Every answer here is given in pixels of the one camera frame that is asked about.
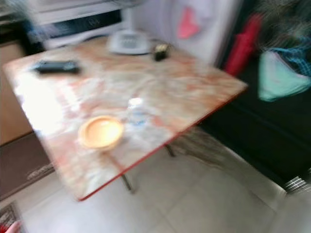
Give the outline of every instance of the black remote control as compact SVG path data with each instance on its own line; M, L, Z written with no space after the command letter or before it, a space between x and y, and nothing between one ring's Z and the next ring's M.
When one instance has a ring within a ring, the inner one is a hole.
M66 62L40 61L34 65L33 69L38 71L40 74L46 73L77 74L80 72L80 68L76 61L66 61Z

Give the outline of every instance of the water bottle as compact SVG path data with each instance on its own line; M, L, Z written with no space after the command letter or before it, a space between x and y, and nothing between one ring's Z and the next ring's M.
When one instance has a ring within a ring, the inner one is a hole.
M133 126L142 126L147 120L141 98L132 98L128 102L128 122Z

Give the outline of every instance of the table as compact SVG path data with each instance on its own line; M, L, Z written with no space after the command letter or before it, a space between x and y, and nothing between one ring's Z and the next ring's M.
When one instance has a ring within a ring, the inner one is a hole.
M78 60L82 72L38 75L29 67L39 60ZM78 200L90 197L246 88L216 68L198 68L197 59L175 49L160 63L151 55L113 55L104 37L4 67L43 148ZM143 99L148 114L139 129L126 123L132 97ZM125 123L121 143L106 153L84 148L78 140L79 127L99 115Z

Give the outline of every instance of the yellow bowl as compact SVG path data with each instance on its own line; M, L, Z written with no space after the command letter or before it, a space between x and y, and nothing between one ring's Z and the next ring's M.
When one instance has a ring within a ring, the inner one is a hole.
M88 120L79 130L81 143L87 148L110 150L120 141L124 127L111 116L98 116Z

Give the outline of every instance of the metal table leg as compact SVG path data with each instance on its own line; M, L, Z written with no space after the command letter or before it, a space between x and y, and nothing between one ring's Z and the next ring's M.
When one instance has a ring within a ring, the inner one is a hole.
M133 192L134 189L133 189L131 183L128 181L126 175L123 174L123 175L121 175L121 177L122 177L122 180L123 180L123 182L125 183L127 189L128 189L129 191Z
M173 152L173 150L172 150L170 145L165 144L165 148L166 148L166 150L168 151L168 153L170 154L171 157L176 157L176 155L174 154L174 152Z

